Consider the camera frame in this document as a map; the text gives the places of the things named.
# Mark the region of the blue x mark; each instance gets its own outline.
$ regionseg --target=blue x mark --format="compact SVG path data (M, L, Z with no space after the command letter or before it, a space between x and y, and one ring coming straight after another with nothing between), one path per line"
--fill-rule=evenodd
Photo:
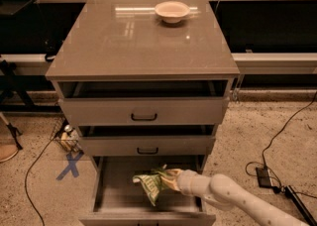
M76 167L76 163L79 161L82 155L83 153L79 152L78 155L75 158L73 158L71 153L68 153L66 155L68 160L68 166L61 172L61 174L56 178L56 180L62 180L68 174L69 171L71 171L73 177L78 177L79 172Z

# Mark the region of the black handle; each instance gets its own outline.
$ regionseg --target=black handle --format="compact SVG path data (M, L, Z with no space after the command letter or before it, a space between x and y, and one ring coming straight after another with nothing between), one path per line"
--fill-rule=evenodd
M140 149L137 148L137 152L139 155L156 155L159 152L159 148L155 148L154 150L149 149Z
M146 115L135 115L134 113L131 114L131 119L133 121L154 121L156 120L158 117L158 113L155 113L154 115L149 115L149 116L146 116Z

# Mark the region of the white robotic arm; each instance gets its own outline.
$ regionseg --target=white robotic arm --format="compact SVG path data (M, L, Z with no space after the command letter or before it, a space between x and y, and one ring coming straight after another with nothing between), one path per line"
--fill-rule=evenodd
M230 210L237 206L260 225L308 225L250 194L223 174L209 177L192 170L180 170L174 189L178 189L184 195L200 197L206 203L222 210Z

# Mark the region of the cabinet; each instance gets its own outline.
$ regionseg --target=cabinet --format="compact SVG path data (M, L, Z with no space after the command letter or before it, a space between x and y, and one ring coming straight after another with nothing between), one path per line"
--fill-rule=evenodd
M134 174L203 170L239 72L207 0L163 23L166 0L89 0L48 73L97 170L84 225L211 225L204 204L167 190L151 207Z

